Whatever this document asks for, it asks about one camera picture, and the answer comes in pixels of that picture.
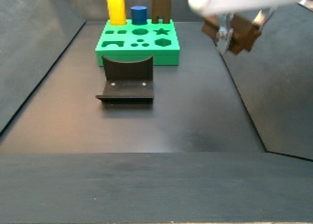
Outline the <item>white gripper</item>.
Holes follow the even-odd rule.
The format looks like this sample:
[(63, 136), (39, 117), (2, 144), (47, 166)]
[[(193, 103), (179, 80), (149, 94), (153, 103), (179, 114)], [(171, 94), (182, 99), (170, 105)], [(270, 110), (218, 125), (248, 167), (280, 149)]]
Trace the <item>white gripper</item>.
[(218, 15), (217, 49), (225, 54), (230, 47), (234, 29), (233, 14), (246, 10), (261, 9), (253, 19), (257, 28), (264, 28), (277, 9), (274, 6), (301, 3), (304, 0), (189, 0), (189, 6), (199, 16)]

